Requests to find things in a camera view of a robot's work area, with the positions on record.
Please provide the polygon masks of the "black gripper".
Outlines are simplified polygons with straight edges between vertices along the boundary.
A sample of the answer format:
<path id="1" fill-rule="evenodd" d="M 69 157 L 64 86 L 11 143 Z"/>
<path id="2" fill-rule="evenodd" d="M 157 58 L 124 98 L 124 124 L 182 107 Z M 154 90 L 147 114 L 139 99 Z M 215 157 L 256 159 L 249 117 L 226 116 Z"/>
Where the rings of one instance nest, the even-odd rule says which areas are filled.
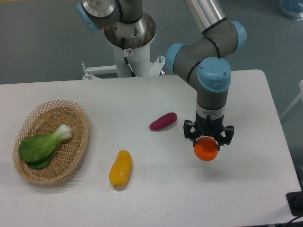
<path id="1" fill-rule="evenodd" d="M 234 126 L 223 126 L 224 115 L 212 120 L 202 117 L 196 113 L 196 121 L 185 120 L 183 124 L 184 137 L 196 145 L 198 138 L 202 136 L 213 137 L 217 141 L 217 148 L 220 151 L 224 145 L 230 145 L 234 136 Z"/>

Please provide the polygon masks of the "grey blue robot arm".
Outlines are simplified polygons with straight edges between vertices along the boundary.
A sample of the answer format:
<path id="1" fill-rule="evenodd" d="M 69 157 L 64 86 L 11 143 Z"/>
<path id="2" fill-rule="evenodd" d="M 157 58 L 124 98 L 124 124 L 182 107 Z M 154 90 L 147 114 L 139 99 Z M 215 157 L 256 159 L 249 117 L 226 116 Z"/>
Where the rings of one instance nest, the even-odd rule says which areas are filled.
<path id="1" fill-rule="evenodd" d="M 185 138 L 194 144 L 211 137 L 218 148 L 229 145 L 234 127 L 223 118 L 231 67 L 225 57 L 247 40 L 245 28 L 229 21 L 216 0 L 189 0 L 202 39 L 192 45 L 173 44 L 166 52 L 166 66 L 197 92 L 196 119 L 185 120 Z M 118 77 L 150 76 L 150 44 L 156 36 L 153 18 L 143 11 L 140 0 L 81 0 L 79 15 L 91 31 L 103 30 L 112 45 Z"/>

